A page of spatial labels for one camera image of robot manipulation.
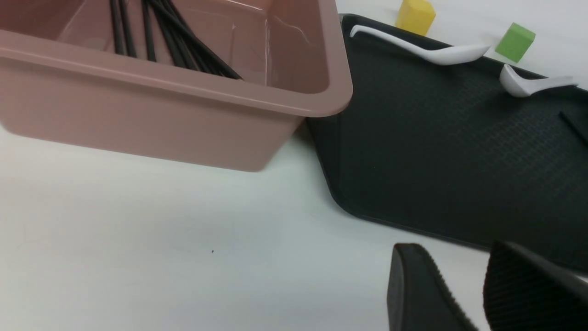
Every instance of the green cube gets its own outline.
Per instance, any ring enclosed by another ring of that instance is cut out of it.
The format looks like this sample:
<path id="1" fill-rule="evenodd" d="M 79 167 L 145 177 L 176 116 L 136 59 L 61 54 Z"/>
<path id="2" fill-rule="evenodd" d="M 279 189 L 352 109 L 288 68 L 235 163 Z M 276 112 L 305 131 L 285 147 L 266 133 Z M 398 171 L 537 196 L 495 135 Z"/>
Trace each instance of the green cube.
<path id="1" fill-rule="evenodd" d="M 517 23 L 512 23 L 495 51 L 514 62 L 519 62 L 534 40 L 535 34 L 532 31 L 521 27 Z"/>

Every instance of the yellow block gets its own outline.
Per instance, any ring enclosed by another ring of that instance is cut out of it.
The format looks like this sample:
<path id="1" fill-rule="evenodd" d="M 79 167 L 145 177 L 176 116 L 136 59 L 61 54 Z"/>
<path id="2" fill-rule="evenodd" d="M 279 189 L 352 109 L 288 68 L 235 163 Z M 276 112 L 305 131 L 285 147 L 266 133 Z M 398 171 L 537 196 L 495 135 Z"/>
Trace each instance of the yellow block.
<path id="1" fill-rule="evenodd" d="M 433 6 L 426 0 L 404 0 L 398 12 L 396 27 L 424 36 L 435 15 Z"/>

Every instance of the textured tray surface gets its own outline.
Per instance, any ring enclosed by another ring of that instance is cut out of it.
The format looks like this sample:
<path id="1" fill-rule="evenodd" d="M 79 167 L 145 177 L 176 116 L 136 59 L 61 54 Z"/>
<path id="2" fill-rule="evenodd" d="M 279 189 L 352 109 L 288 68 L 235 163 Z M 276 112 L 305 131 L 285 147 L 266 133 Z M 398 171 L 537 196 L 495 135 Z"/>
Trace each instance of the textured tray surface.
<path id="1" fill-rule="evenodd" d="M 443 43 L 360 16 L 342 24 L 352 101 L 309 120 L 335 200 L 364 219 L 476 246 L 515 241 L 588 270 L 588 148 L 558 116 L 588 111 L 587 92 L 515 99 L 500 86 L 502 63 L 439 67 L 349 31 Z"/>

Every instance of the black chopstick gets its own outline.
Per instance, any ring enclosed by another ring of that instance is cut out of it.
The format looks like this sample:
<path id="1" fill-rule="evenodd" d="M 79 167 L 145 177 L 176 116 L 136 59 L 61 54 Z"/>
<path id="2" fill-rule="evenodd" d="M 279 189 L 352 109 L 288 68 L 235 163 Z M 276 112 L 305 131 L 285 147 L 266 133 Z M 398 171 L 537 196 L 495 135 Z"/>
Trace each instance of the black chopstick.
<path id="1" fill-rule="evenodd" d="M 147 0 L 141 0 L 141 6 L 143 7 L 143 27 L 145 29 L 147 59 L 153 62 L 157 62 L 157 57 L 155 56 L 155 44 L 153 43 L 153 32 L 151 31 L 151 16 L 149 15 Z"/>
<path id="2" fill-rule="evenodd" d="M 200 50 L 207 54 L 207 56 L 213 60 L 226 77 L 241 80 L 241 76 L 233 70 L 227 63 L 219 58 L 210 48 L 208 48 L 200 39 L 198 39 L 189 29 L 184 27 L 172 14 L 168 13 L 163 5 L 156 0 L 148 0 L 153 8 L 161 14 L 173 27 L 183 34 L 187 41 L 191 42 L 192 45 L 197 46 Z"/>
<path id="3" fill-rule="evenodd" d="M 112 17 L 112 33 L 114 37 L 114 51 L 119 55 L 125 55 L 125 49 L 122 45 L 121 26 L 119 21 L 121 18 L 118 15 L 118 8 L 116 7 L 117 0 L 111 0 L 111 17 Z"/>
<path id="4" fill-rule="evenodd" d="M 171 9 L 171 14 L 173 14 L 178 21 L 185 27 L 188 29 L 188 31 L 190 31 L 190 33 L 193 35 L 194 32 L 192 32 L 192 30 L 190 30 L 190 26 L 188 25 L 188 23 L 184 20 L 184 18 L 182 17 L 182 14 L 180 14 L 178 8 L 176 7 L 176 5 L 173 3 L 172 0 L 164 0 L 165 2 L 167 2 L 168 4 L 168 9 Z M 188 49 L 190 50 L 190 53 L 192 54 L 192 56 L 194 57 L 194 62 L 196 62 L 196 65 L 200 68 L 200 70 L 202 72 L 205 72 L 207 74 L 218 74 L 218 73 L 214 73 L 211 68 L 209 67 L 209 65 L 206 63 L 206 61 L 204 60 L 204 58 L 200 55 L 200 53 L 198 53 L 198 50 L 193 46 L 193 45 L 189 45 Z"/>
<path id="5" fill-rule="evenodd" d="M 178 46 L 171 34 L 171 29 L 168 27 L 167 22 L 163 20 L 161 17 L 160 12 L 155 12 L 155 18 L 157 19 L 157 23 L 159 24 L 159 29 L 163 34 L 163 39 L 165 40 L 165 44 L 168 46 L 169 55 L 172 57 L 173 64 L 176 67 L 186 68 L 186 64 L 183 61 L 183 58 L 178 50 Z"/>
<path id="6" fill-rule="evenodd" d="M 167 0 L 161 0 L 161 3 L 163 7 L 166 8 L 168 13 L 172 13 L 172 8 L 169 6 Z M 186 67 L 190 70 L 197 71 L 198 68 L 194 64 L 194 61 L 192 60 L 192 57 L 190 56 L 190 53 L 188 52 L 188 49 L 186 48 L 186 45 L 184 44 L 182 37 L 180 37 L 176 31 L 172 31 L 172 36 L 176 42 L 176 45 L 178 46 L 178 50 L 184 60 L 184 63 L 186 64 Z"/>
<path id="7" fill-rule="evenodd" d="M 126 13 L 126 0 L 119 0 L 118 4 L 121 7 L 122 29 L 125 31 L 126 54 L 127 56 L 136 58 L 137 51 L 135 51 L 135 43 L 133 42 L 133 33 L 131 33 L 129 15 Z"/>
<path id="8" fill-rule="evenodd" d="M 588 115 L 580 116 L 580 114 L 574 114 L 571 111 L 560 111 L 559 116 L 588 146 Z"/>

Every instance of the pink plastic bin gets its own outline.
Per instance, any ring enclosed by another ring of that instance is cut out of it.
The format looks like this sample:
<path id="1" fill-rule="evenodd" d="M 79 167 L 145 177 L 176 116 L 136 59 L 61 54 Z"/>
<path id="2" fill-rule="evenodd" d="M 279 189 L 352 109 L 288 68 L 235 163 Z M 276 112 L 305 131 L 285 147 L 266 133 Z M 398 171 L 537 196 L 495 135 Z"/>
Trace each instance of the pink plastic bin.
<path id="1" fill-rule="evenodd" d="M 264 168 L 304 117 L 342 111 L 351 78 L 335 0 L 173 0 L 245 81 L 115 55 L 107 0 L 0 0 L 0 120 L 10 132 L 209 166 Z"/>

